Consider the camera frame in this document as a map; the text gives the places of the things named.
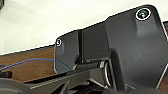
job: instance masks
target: black mechanical part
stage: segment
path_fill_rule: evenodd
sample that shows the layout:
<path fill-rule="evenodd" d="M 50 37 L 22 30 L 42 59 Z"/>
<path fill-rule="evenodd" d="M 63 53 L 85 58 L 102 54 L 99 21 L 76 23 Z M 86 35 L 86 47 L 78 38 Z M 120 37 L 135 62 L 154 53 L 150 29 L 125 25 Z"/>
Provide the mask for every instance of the black mechanical part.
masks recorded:
<path fill-rule="evenodd" d="M 20 82 L 0 78 L 0 93 L 1 94 L 31 94 L 31 89 Z"/>
<path fill-rule="evenodd" d="M 117 90 L 129 90 L 130 87 L 157 89 L 167 69 L 166 36 L 156 8 L 144 5 L 61 36 L 61 40 L 66 40 L 66 46 L 56 47 L 55 58 L 70 67 L 92 60 L 108 60 L 113 87 Z"/>
<path fill-rule="evenodd" d="M 11 71 L 0 72 L 0 78 L 12 78 L 12 72 Z"/>
<path fill-rule="evenodd" d="M 3 6 L 4 6 L 4 0 L 0 0 L 0 10 L 2 9 Z"/>

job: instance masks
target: black plastic component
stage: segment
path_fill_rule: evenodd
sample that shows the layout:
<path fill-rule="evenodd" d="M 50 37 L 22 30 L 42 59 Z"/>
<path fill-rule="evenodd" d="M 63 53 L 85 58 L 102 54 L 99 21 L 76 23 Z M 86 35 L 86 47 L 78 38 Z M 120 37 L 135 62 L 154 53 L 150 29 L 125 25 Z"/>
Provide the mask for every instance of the black plastic component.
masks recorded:
<path fill-rule="evenodd" d="M 4 0 L 0 0 L 0 9 L 4 6 Z"/>
<path fill-rule="evenodd" d="M 150 10 L 150 16 L 137 19 L 141 9 Z M 168 63 L 166 36 L 156 8 L 144 5 L 59 37 L 63 42 L 56 46 L 55 58 L 71 68 L 75 63 L 108 60 L 117 90 L 157 88 Z M 58 73 L 66 72 L 55 65 Z"/>
<path fill-rule="evenodd" d="M 11 71 L 0 72 L 0 78 L 12 78 L 12 72 Z"/>

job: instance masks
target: white wall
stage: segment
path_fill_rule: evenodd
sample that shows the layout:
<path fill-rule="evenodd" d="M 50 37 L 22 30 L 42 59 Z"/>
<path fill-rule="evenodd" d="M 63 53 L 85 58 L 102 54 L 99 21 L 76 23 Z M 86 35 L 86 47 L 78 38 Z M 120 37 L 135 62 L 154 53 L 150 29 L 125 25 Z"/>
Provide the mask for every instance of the white wall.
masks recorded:
<path fill-rule="evenodd" d="M 144 4 L 168 20 L 167 0 L 5 0 L 0 10 L 0 55 L 54 44 L 69 31 Z"/>

